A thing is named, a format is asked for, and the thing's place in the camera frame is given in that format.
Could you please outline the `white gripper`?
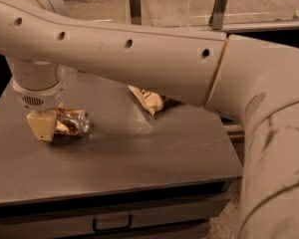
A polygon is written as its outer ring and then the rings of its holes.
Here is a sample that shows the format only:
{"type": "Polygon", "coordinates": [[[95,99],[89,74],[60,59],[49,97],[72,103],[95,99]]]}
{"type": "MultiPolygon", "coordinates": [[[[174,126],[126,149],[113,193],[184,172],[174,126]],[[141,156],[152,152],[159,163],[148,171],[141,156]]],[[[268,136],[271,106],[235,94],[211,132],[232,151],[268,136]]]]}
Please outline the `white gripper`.
{"type": "Polygon", "coordinates": [[[52,141],[55,133],[57,116],[54,108],[64,108],[64,84],[59,81],[55,86],[46,90],[27,90],[16,81],[12,82],[12,88],[19,104],[29,110],[27,122],[33,134],[38,140],[52,141]]]}

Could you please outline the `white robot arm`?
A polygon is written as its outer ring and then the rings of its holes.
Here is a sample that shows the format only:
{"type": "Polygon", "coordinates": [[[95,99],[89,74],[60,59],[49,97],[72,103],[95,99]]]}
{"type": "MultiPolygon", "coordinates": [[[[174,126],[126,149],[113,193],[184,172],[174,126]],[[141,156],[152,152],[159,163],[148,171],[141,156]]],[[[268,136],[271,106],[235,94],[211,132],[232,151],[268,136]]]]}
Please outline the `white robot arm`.
{"type": "Polygon", "coordinates": [[[67,16],[63,0],[0,0],[0,55],[19,102],[50,111],[74,68],[240,123],[237,239],[299,239],[299,48],[222,32],[67,16]]]}

